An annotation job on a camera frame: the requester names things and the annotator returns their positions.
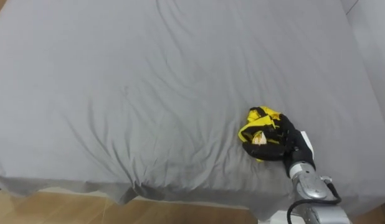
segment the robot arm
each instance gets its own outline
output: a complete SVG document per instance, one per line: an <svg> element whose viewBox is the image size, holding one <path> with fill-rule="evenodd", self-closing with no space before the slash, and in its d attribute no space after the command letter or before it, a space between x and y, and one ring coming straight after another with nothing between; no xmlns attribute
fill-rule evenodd
<svg viewBox="0 0 385 224"><path fill-rule="evenodd" d="M331 178L320 177L312 165L313 153L306 133L300 132L297 138L297 147L284 160L295 194L295 202L287 212L288 224L294 209L307 224L350 224L345 211L338 206L341 198Z"/></svg>
<svg viewBox="0 0 385 224"><path fill-rule="evenodd" d="M296 212L307 224L350 224L345 211L338 205L341 201L329 177L320 177L314 168L305 162L295 164L291 169L295 202L287 212Z"/></svg>
<svg viewBox="0 0 385 224"><path fill-rule="evenodd" d="M239 131L244 150L259 162L283 161L292 179L295 202L287 212L288 224L292 224L294 209L307 224L350 224L338 206L341 198L331 179L316 173L306 133L295 129L284 114L266 106L251 108L247 121Z"/></svg>

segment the wooden floor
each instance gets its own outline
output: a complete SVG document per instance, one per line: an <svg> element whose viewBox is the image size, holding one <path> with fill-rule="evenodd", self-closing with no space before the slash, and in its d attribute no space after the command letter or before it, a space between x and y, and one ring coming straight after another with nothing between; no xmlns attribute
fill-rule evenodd
<svg viewBox="0 0 385 224"><path fill-rule="evenodd" d="M6 0L0 0L0 9ZM119 206L93 196L38 193L15 198L0 192L0 224L117 224L117 223L257 223L246 210L148 201ZM379 207L353 220L354 224L385 224Z"/></svg>

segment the bed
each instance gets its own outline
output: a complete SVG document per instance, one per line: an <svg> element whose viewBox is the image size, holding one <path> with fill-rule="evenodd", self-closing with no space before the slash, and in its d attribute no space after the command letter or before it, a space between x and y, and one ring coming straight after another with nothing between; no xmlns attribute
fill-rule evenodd
<svg viewBox="0 0 385 224"><path fill-rule="evenodd" d="M237 137L267 105L305 130L350 215L385 201L385 122L339 1L8 0L0 188L118 203L292 201Z"/></svg>

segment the black fabric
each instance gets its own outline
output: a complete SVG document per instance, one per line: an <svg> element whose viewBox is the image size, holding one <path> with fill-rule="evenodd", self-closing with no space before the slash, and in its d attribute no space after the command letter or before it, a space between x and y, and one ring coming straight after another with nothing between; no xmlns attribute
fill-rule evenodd
<svg viewBox="0 0 385 224"><path fill-rule="evenodd" d="M286 150L285 146L271 142L263 145L244 142L242 147L250 156L263 161L281 161Z"/></svg>

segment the white wall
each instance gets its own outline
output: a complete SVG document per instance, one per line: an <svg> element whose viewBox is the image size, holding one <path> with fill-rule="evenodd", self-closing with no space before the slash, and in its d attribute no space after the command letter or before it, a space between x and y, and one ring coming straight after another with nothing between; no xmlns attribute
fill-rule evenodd
<svg viewBox="0 0 385 224"><path fill-rule="evenodd" d="M385 119L385 0L359 0L347 17Z"/></svg>

